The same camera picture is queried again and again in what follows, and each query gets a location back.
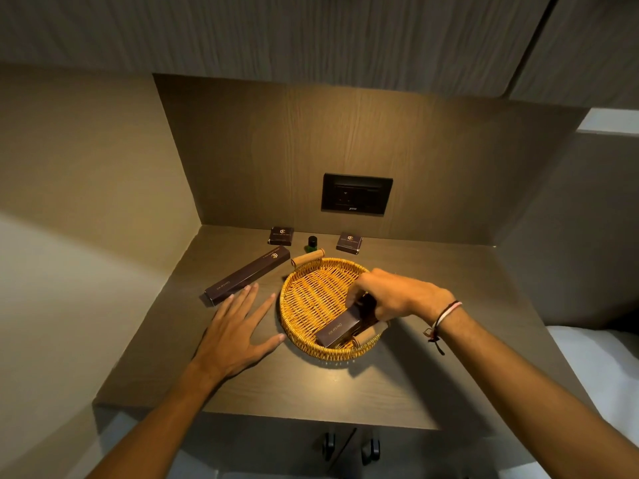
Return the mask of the black wall power socket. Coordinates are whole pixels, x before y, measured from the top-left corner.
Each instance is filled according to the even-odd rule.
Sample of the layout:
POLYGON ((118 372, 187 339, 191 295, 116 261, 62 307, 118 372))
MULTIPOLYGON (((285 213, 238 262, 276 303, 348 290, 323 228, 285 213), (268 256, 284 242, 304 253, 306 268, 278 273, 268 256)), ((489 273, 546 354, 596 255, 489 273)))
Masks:
POLYGON ((321 210, 383 216, 394 180, 326 173, 323 176, 321 210))

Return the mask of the long dark brown box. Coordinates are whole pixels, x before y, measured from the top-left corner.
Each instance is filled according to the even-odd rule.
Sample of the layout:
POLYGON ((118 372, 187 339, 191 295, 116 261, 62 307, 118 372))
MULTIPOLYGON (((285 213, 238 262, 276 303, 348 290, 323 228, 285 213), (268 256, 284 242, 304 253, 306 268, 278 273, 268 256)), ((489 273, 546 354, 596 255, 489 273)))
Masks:
POLYGON ((230 295, 242 290, 245 286, 252 284, 290 259, 291 254, 288 247, 272 248, 249 264, 206 288, 200 299, 206 306, 217 306, 230 295))

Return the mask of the round wicker basket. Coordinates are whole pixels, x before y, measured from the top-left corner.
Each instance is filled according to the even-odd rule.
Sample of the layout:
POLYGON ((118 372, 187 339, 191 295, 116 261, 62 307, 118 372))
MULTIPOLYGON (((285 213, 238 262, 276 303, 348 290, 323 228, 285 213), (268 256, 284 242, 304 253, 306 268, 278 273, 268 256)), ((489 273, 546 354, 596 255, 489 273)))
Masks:
POLYGON ((315 334, 346 310, 349 286, 368 269, 352 260, 326 257, 323 249, 292 259, 293 272, 284 280, 279 298, 281 324, 305 354, 323 362, 348 362, 368 352, 388 324, 377 321, 344 344, 329 349, 315 334))

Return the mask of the person's left forearm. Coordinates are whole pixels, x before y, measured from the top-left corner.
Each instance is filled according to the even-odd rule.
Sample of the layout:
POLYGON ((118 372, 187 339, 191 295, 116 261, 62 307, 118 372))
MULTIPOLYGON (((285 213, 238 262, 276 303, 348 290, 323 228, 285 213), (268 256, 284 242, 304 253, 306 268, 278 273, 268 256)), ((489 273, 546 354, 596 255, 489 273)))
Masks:
POLYGON ((224 374, 192 362, 161 403, 120 440, 86 479, 165 479, 189 427, 224 374))

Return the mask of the dark brown carton box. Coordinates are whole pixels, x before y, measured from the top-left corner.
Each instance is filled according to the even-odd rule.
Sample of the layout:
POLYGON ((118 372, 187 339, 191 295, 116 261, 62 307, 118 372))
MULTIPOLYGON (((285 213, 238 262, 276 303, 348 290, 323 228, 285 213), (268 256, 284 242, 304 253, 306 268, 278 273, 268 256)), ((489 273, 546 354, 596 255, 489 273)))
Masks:
POLYGON ((336 348, 377 322, 377 301, 371 294, 364 294, 337 317, 329 321, 315 334, 320 346, 336 348))

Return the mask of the white bed sheet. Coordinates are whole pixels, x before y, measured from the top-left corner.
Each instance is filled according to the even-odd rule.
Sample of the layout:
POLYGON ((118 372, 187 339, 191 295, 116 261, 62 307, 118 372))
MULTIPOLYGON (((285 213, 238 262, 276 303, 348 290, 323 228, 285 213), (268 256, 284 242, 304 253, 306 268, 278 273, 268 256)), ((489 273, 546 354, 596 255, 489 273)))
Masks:
POLYGON ((600 415, 639 447, 639 336, 548 326, 600 415))

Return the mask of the person's right hand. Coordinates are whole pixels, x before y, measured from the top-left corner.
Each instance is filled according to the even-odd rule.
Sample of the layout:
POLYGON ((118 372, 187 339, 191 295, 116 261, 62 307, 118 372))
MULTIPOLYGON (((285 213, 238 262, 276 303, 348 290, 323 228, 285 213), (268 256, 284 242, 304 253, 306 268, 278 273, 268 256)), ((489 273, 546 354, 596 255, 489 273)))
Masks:
MULTIPOLYGON (((389 273, 375 268, 367 273, 389 273)), ((453 302, 451 292, 432 283, 390 273, 390 319, 416 315, 434 324, 453 302)))

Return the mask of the person's right forearm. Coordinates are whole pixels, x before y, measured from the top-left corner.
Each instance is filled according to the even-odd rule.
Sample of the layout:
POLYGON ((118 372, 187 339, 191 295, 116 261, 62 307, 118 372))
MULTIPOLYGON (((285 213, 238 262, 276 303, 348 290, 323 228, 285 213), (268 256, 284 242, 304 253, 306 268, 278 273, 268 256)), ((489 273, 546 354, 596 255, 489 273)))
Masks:
POLYGON ((639 479, 639 447, 471 318, 459 301, 433 324, 551 479, 639 479))

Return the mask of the person's left hand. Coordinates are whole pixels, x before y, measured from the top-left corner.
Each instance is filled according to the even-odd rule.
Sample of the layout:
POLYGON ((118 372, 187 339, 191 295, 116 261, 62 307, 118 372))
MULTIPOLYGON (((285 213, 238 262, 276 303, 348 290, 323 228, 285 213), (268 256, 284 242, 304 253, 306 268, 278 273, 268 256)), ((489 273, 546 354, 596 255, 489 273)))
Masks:
POLYGON ((258 291, 259 285, 252 284, 230 295, 218 306, 204 333, 192 362, 212 386, 252 366, 249 349, 258 345, 251 342, 252 335, 276 300, 271 294, 252 312, 258 291))

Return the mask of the grey wooden overhead cabinet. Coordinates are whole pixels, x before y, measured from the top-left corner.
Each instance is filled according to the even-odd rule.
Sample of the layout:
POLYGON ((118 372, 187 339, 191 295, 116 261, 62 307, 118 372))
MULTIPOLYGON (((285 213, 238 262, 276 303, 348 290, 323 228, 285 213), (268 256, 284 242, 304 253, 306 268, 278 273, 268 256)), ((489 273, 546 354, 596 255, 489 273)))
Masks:
POLYGON ((639 110, 639 0, 0 0, 0 62, 639 110))

